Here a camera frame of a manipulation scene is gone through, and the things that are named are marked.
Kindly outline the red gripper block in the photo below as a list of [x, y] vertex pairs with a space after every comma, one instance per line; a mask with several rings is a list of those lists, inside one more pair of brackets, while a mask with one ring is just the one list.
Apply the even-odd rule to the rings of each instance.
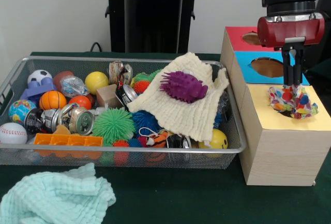
[[286, 44], [318, 44], [324, 35], [325, 20], [320, 13], [261, 17], [258, 20], [258, 38], [261, 46], [282, 48], [284, 84], [300, 85], [303, 81], [302, 59], [304, 49], [296, 47], [295, 64], [291, 66], [290, 47]]

